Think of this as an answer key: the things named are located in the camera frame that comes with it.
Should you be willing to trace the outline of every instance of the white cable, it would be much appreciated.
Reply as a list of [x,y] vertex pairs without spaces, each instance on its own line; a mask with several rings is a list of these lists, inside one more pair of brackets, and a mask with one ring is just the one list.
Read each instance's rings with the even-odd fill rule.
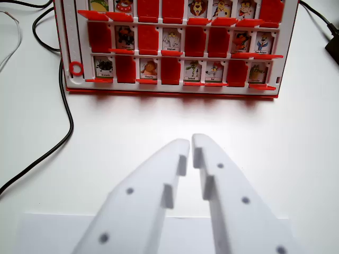
[[3,13],[5,13],[5,14],[7,14],[9,17],[11,17],[12,20],[15,21],[15,24],[16,24],[16,27],[17,27],[17,32],[18,32],[18,35],[19,35],[19,39],[18,39],[18,41],[17,41],[17,45],[16,45],[15,49],[14,49],[11,53],[9,53],[9,54],[4,58],[4,60],[2,60],[1,63],[0,63],[0,72],[1,72],[2,69],[4,68],[4,66],[6,65],[7,61],[9,60],[9,58],[12,56],[12,54],[15,53],[15,51],[16,51],[16,50],[18,49],[18,47],[20,46],[22,37],[21,37],[21,31],[20,31],[20,27],[19,27],[19,21],[16,20],[16,18],[13,17],[13,16],[12,16],[11,14],[9,14],[8,12],[4,12],[4,11],[0,11],[0,12],[3,12]]

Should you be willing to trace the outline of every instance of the character card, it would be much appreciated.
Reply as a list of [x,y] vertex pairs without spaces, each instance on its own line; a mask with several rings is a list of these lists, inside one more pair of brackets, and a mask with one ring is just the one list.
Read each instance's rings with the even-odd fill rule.
[[249,71],[249,83],[263,84],[266,82],[268,68],[264,62],[253,62]]
[[129,26],[115,26],[115,47],[117,49],[134,49],[134,31]]
[[248,52],[250,42],[248,31],[234,31],[231,53]]
[[188,0],[188,17],[207,17],[207,0]]
[[273,36],[270,32],[257,32],[254,52],[258,54],[270,54],[273,45]]
[[133,0],[114,0],[115,12],[126,13],[133,16]]
[[88,0],[90,11],[108,12],[108,0]]
[[95,77],[97,78],[112,78],[113,77],[113,65],[112,61],[108,57],[93,57]]
[[163,28],[163,50],[180,51],[181,34],[177,28]]
[[184,64],[184,81],[199,82],[201,65],[197,60],[186,60]]
[[253,0],[238,0],[237,19],[254,19],[256,3]]
[[152,58],[140,58],[140,78],[157,80],[157,63]]
[[231,17],[231,10],[231,0],[213,0],[212,19],[216,19],[217,17]]
[[206,65],[206,78],[208,82],[221,82],[222,73],[224,72],[224,66],[220,61],[207,61]]

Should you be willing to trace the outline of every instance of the red flap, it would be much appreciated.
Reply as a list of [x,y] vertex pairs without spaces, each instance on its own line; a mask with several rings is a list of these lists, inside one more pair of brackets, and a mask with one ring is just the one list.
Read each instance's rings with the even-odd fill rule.
[[109,53],[112,47],[111,30],[106,23],[88,22],[88,38],[93,53]]
[[203,86],[201,82],[184,82],[184,86]]
[[249,83],[248,87],[249,88],[253,88],[253,89],[257,89],[257,90],[270,90],[270,91],[276,90],[276,87],[268,86],[267,84],[253,84],[253,83]]
[[228,86],[227,83],[205,83],[205,86]]
[[185,34],[185,56],[203,57],[206,34],[200,26],[187,26]]
[[217,17],[211,25],[231,26],[237,22],[238,20],[235,17]]
[[210,28],[208,36],[208,57],[225,58],[227,55],[229,34],[226,28]]
[[262,60],[272,60],[274,58],[283,58],[282,55],[264,55],[264,54],[255,54],[254,59],[262,59]]
[[244,87],[248,66],[242,60],[230,60],[227,69],[227,83],[232,87]]
[[248,59],[250,57],[254,57],[258,55],[257,53],[250,53],[250,52],[239,52],[231,54],[231,58],[238,58],[238,59]]
[[139,22],[158,23],[159,0],[138,0]]
[[139,82],[140,84],[150,84],[150,85],[158,84],[158,81],[146,78],[137,78],[136,81]]
[[162,50],[161,55],[167,56],[167,57],[179,57],[183,54],[183,52],[179,51],[172,51],[172,50]]
[[113,83],[113,78],[95,78],[95,79],[86,79],[85,81],[95,83]]
[[131,56],[115,56],[118,83],[136,82],[136,62]]
[[106,16],[118,22],[133,22],[133,17],[122,12],[106,12]]
[[159,32],[155,25],[138,25],[138,44],[141,55],[158,55]]
[[108,21],[108,17],[103,14],[99,13],[97,11],[87,11],[87,10],[79,10],[78,13],[87,18],[88,20],[93,20],[93,21]]
[[109,49],[109,51],[116,54],[134,55],[134,50],[132,49]]
[[177,58],[161,58],[161,81],[163,85],[178,85],[181,65]]
[[190,17],[187,25],[207,25],[211,20],[201,17]]
[[284,11],[284,3],[280,0],[262,0],[259,19],[265,23],[261,27],[278,28]]
[[182,24],[184,15],[184,0],[163,0],[163,23]]
[[263,20],[243,19],[243,20],[238,21],[238,23],[235,26],[253,28],[263,23],[264,23]]

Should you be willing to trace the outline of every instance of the white table surface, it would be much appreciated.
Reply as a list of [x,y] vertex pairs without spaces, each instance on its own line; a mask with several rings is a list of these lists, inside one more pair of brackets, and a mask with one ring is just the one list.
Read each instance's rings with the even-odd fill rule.
[[[337,0],[307,0],[339,25]],[[0,185],[68,131],[58,86],[59,56],[32,34],[43,12],[0,3],[20,21],[23,41],[0,73]],[[53,14],[38,26],[58,47]],[[330,36],[324,22],[319,27]],[[0,58],[16,44],[0,13]],[[326,39],[299,7],[278,99],[129,97],[67,94],[75,131],[0,200],[0,253],[12,253],[24,212],[95,214],[107,193],[153,152],[176,138],[210,135],[239,165],[278,217],[287,216],[308,253],[339,249],[339,66]],[[171,216],[208,216],[198,171],[189,163]]]

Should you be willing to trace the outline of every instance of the white plastic frame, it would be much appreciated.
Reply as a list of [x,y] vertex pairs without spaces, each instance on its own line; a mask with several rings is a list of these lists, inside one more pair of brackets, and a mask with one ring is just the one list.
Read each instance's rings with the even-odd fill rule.
[[[228,47],[228,53],[226,58],[209,58],[207,52],[208,46],[208,36],[209,29],[211,27],[211,23],[203,26],[206,29],[205,33],[207,34],[206,48],[204,51],[203,57],[186,57],[185,53],[178,57],[181,59],[181,77],[179,85],[163,85],[161,82],[161,49],[162,49],[162,28],[178,28],[179,32],[182,33],[181,37],[181,51],[184,50],[185,45],[185,28],[187,25],[187,5],[188,0],[185,0],[184,3],[184,15],[183,15],[183,24],[164,24],[162,19],[162,0],[159,1],[159,19],[158,23],[142,23],[138,22],[137,16],[137,0],[133,2],[133,22],[113,22],[109,20],[106,22],[110,25],[111,34],[112,34],[112,48],[115,48],[115,25],[127,25],[130,26],[132,30],[134,30],[135,36],[135,54],[132,55],[136,60],[136,78],[139,77],[139,58],[158,58],[158,82],[157,85],[147,85],[147,84],[139,84],[137,81],[134,84],[130,83],[118,83],[117,76],[115,72],[115,61],[114,55],[115,53],[92,53],[90,49],[90,45],[88,42],[88,33],[87,33],[87,22],[88,20],[79,15],[77,10],[88,10],[88,1],[83,0],[74,0],[74,2],[69,1],[67,4],[63,4],[64,8],[62,8],[62,1],[66,0],[55,0],[56,7],[56,16],[57,16],[57,24],[59,31],[59,39],[61,45],[61,51],[63,53],[63,62],[64,62],[64,70],[66,76],[66,84],[70,89],[108,89],[108,90],[128,90],[128,91],[148,91],[148,92],[167,92],[167,93],[208,93],[208,94],[228,94],[228,95],[260,95],[260,96],[268,96],[268,97],[276,97],[278,95],[280,89],[280,81],[282,78],[284,65],[286,63],[288,48],[290,44],[290,38],[292,34],[292,29],[294,25],[296,10],[298,1],[297,0],[284,0],[284,12],[282,17],[282,22],[279,25],[278,29],[273,28],[242,28],[232,25],[227,27],[230,34],[230,42],[232,41],[233,31],[249,31],[253,32],[251,34],[252,40],[250,44],[249,51],[253,52],[255,46],[255,40],[257,31],[265,31],[271,32],[274,36],[274,42],[272,47],[273,55],[283,55],[282,59],[272,59],[272,60],[254,60],[250,59],[240,59],[247,62],[247,65],[250,66],[252,61],[260,61],[270,63],[269,73],[267,74],[266,83],[269,86],[275,87],[276,90],[257,90],[253,88],[249,88],[248,79],[245,82],[245,87],[210,87],[210,86],[184,86],[183,81],[183,63],[184,60],[195,59],[199,62],[203,61],[221,61],[223,63],[226,62],[224,68],[224,78],[223,82],[226,82],[227,75],[227,64],[228,61],[231,60],[230,48],[231,43]],[[231,17],[235,17],[236,15],[236,7],[237,2],[240,0],[233,0]],[[257,19],[260,14],[261,8],[261,0],[255,0],[257,3],[255,18]],[[110,10],[112,8],[112,0],[109,0]],[[208,9],[207,9],[207,18],[212,19],[212,0],[208,0]],[[159,31],[159,47],[158,47],[158,55],[157,56],[149,56],[149,55],[140,55],[138,50],[138,24],[147,24],[147,25],[155,25],[158,27]],[[111,60],[113,62],[113,82],[112,83],[94,83],[94,82],[86,82],[86,79],[94,79],[94,64],[93,64],[93,56],[107,56],[112,57]],[[84,67],[84,76],[73,76],[69,72],[69,63],[72,61],[78,61],[83,64]],[[204,66],[202,65],[202,75],[201,75],[201,83],[204,83]]]

